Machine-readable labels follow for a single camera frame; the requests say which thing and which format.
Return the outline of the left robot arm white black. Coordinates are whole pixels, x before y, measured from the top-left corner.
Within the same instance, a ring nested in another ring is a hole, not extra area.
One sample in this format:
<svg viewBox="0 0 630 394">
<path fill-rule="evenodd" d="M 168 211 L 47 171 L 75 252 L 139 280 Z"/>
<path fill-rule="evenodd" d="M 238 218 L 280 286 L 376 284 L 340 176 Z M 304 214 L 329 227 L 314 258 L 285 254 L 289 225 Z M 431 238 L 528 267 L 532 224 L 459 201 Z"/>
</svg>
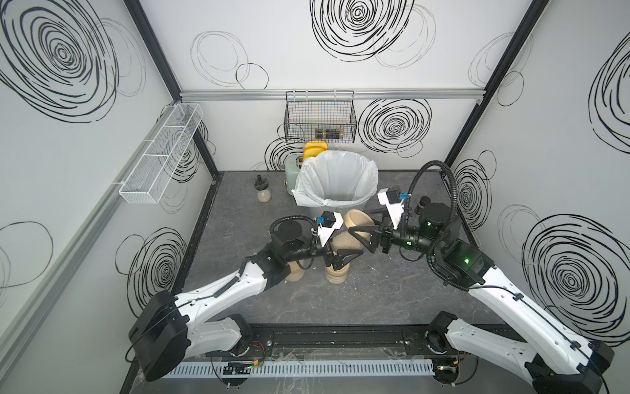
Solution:
<svg viewBox="0 0 630 394">
<path fill-rule="evenodd" d="M 269 243 L 232 274 L 190 292 L 153 295 L 128 334 L 144 379 L 159 380 L 182 361 L 210 352 L 245 354 L 253 334 L 244 318 L 233 314 L 215 321 L 213 316 L 285 281 L 291 263 L 322 257 L 333 269 L 348 267 L 363 251 L 333 248 L 331 235 L 342 223 L 338 219 L 324 227 L 303 215 L 279 218 L 268 230 Z"/>
</svg>

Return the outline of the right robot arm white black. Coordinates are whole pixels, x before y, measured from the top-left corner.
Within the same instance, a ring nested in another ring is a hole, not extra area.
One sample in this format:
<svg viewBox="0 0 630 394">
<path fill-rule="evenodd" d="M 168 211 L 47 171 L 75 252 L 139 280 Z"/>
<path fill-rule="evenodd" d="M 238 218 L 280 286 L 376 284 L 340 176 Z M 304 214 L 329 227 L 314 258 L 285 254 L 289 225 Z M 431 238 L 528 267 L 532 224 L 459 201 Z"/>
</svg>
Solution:
<svg viewBox="0 0 630 394">
<path fill-rule="evenodd" d="M 393 246 L 423 254 L 441 280 L 491 308 L 517 340 L 478 328 L 442 311 L 428 326 L 428 349 L 444 355 L 462 351 L 517 375 L 538 393 L 597 393 L 615 357 L 602 341 L 589 341 L 523 294 L 493 261 L 459 239 L 461 221 L 443 203 L 421 199 L 418 225 L 404 224 L 401 205 L 346 215 L 346 227 L 368 251 Z"/>
</svg>

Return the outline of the glass rice jar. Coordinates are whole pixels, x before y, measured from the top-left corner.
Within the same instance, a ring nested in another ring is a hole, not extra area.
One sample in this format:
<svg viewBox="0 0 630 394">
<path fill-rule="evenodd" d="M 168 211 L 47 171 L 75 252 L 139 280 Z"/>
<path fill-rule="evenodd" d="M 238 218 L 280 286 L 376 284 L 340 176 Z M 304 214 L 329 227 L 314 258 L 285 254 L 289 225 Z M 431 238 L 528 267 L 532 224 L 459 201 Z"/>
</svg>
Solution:
<svg viewBox="0 0 630 394">
<path fill-rule="evenodd" d="M 347 231 L 343 231 L 339 235 L 333 237 L 332 248 L 335 252 L 341 249 L 364 251 L 362 245 L 356 239 L 352 238 Z"/>
</svg>

